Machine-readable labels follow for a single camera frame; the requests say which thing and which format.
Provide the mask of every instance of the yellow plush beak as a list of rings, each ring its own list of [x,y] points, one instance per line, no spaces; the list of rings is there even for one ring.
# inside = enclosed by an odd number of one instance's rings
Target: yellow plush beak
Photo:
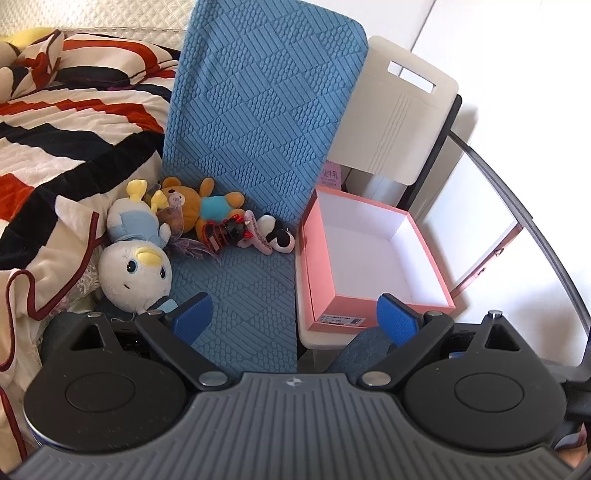
[[[162,264],[160,254],[149,247],[140,247],[135,251],[135,258],[138,259],[142,265],[148,267],[159,267]]]

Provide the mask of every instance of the blue textured mat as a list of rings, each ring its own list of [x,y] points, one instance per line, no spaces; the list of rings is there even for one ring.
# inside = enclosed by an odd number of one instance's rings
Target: blue textured mat
[[[367,54],[363,28],[297,0],[200,0],[180,58],[164,175],[295,227]],[[295,371],[294,256],[228,248],[222,265],[173,259],[171,296],[214,301],[194,347],[230,372]]]

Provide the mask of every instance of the black and white plush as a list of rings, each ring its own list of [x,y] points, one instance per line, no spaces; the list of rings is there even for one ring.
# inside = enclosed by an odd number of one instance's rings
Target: black and white plush
[[[266,213],[256,221],[260,232],[265,236],[273,250],[282,254],[290,253],[296,246],[296,240],[281,220]]]

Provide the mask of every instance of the stuffed animal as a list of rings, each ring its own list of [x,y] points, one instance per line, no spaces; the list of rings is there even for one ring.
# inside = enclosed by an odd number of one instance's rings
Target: stuffed animal
[[[14,45],[19,51],[23,51],[29,45],[53,33],[55,28],[33,27],[21,30],[10,37],[0,37],[0,41]]]
[[[266,213],[258,220],[255,214],[247,210],[244,214],[244,224],[247,233],[237,243],[240,248],[253,245],[264,255],[271,255],[273,250],[282,254],[291,253],[296,246],[296,240],[290,231],[270,213]]]
[[[248,222],[239,214],[226,218],[221,223],[208,221],[203,226],[202,234],[203,243],[215,254],[227,245],[238,245],[245,238],[252,237],[252,233],[248,231]]]
[[[116,200],[107,215],[107,230],[113,242],[122,240],[143,240],[164,248],[170,238],[170,227],[159,225],[155,211],[167,206],[167,201],[160,190],[151,199],[152,208],[142,201],[148,182],[132,180],[127,184],[129,198]]]
[[[164,197],[164,193],[160,192],[160,195],[162,195],[168,206],[164,208],[157,205],[152,206],[156,208],[156,217],[158,217],[160,224],[166,223],[170,227],[170,238],[165,252],[167,254],[180,253],[198,260],[202,259],[203,254],[206,253],[219,262],[215,252],[206,244],[193,238],[181,237],[184,229],[183,196],[179,192],[169,194],[168,199]]]
[[[196,192],[191,187],[182,185],[176,177],[169,177],[162,182],[162,191],[166,198],[173,193],[181,194],[184,233],[194,228],[202,242],[203,227],[207,222],[221,223],[234,215],[244,215],[244,210],[240,208],[244,205],[244,195],[239,192],[230,192],[226,195],[211,197],[214,185],[213,179],[204,179],[199,192]]]
[[[288,254],[296,246],[296,240],[291,232],[283,225],[281,220],[274,218],[270,213],[260,217],[256,224],[261,234],[276,252]]]
[[[143,313],[167,297],[172,276],[164,251],[145,240],[115,242],[99,259],[103,293],[125,312]]]
[[[164,193],[152,198],[152,208],[142,201],[148,182],[127,184],[129,198],[116,200],[107,215],[107,230],[113,244],[99,259],[99,282],[105,296],[118,309],[143,313],[170,293],[172,270],[164,253],[170,227],[159,225],[155,211],[167,205]]]

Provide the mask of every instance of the brown teddy bear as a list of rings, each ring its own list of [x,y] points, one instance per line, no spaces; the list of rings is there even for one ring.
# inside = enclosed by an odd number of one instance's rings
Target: brown teddy bear
[[[220,223],[233,215],[244,215],[244,210],[240,208],[244,205],[244,195],[240,192],[230,192],[211,197],[214,185],[213,179],[206,178],[201,182],[197,193],[191,187],[183,186],[176,177],[168,177],[162,182],[162,191],[167,199],[174,192],[182,195],[184,233],[194,228],[201,241],[203,226],[208,221]]]

